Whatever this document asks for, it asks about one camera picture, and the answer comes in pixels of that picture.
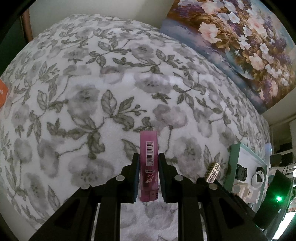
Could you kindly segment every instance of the black bracket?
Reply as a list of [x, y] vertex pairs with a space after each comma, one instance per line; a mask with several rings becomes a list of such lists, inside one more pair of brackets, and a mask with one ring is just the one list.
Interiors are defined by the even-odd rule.
[[140, 155], [135, 153], [131, 165], [106, 184], [79, 188], [30, 238], [29, 241], [87, 241], [94, 226], [95, 241], [119, 241], [120, 204], [134, 203], [138, 193]]

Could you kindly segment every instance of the black device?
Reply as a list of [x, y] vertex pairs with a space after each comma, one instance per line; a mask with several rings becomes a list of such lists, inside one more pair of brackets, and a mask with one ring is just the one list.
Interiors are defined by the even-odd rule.
[[[162, 196], [166, 203], [178, 203], [178, 241], [202, 241], [203, 226], [208, 241], [267, 241], [252, 221], [255, 213], [240, 197], [227, 192], [217, 181], [196, 183], [178, 175], [165, 155], [158, 156]], [[30, 238], [29, 241], [88, 241], [96, 207], [101, 203], [95, 241], [119, 241], [120, 204], [134, 203], [138, 192], [139, 154], [119, 176], [106, 184], [79, 188]]]
[[256, 172], [259, 172], [259, 171], [262, 171], [265, 176], [265, 171], [264, 171], [263, 167], [257, 167]]
[[241, 165], [237, 165], [237, 170], [235, 172], [235, 178], [237, 180], [240, 180], [242, 182], [246, 181], [246, 178], [247, 178], [247, 175], [248, 175], [248, 169], [247, 168], [244, 168], [242, 167]]
[[279, 170], [276, 170], [270, 183], [266, 197], [254, 216], [254, 223], [261, 229], [266, 229], [274, 220], [281, 208], [287, 205], [290, 199], [292, 182]]

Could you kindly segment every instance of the wall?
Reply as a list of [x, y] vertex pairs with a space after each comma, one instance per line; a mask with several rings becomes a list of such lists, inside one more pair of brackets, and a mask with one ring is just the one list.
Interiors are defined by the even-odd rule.
[[282, 100], [263, 113], [269, 125], [296, 114], [296, 88], [287, 94]]
[[33, 36], [79, 13], [99, 13], [160, 27], [174, 0], [37, 0], [30, 7]]

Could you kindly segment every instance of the screw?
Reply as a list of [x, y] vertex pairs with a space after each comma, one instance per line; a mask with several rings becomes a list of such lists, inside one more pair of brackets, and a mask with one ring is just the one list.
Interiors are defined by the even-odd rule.
[[116, 178], [115, 178], [117, 181], [121, 182], [125, 179], [125, 177], [123, 175], [118, 175]]
[[86, 190], [90, 187], [90, 185], [88, 183], [85, 183], [83, 185], [81, 185], [81, 189]]
[[175, 178], [176, 181], [182, 181], [183, 180], [183, 176], [181, 176], [181, 175], [176, 175], [174, 178]]
[[214, 183], [209, 184], [209, 188], [212, 190], [216, 190], [218, 188], [218, 186]]

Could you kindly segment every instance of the floral blanket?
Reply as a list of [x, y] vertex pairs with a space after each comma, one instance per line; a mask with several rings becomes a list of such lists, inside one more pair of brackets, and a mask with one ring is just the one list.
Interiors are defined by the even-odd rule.
[[[159, 152], [196, 180], [237, 142], [264, 157], [268, 124], [222, 71], [131, 20], [72, 15], [45, 30], [1, 79], [0, 184], [39, 228], [78, 187], [105, 183], [157, 130]], [[121, 206], [121, 240], [176, 240], [177, 204]]]

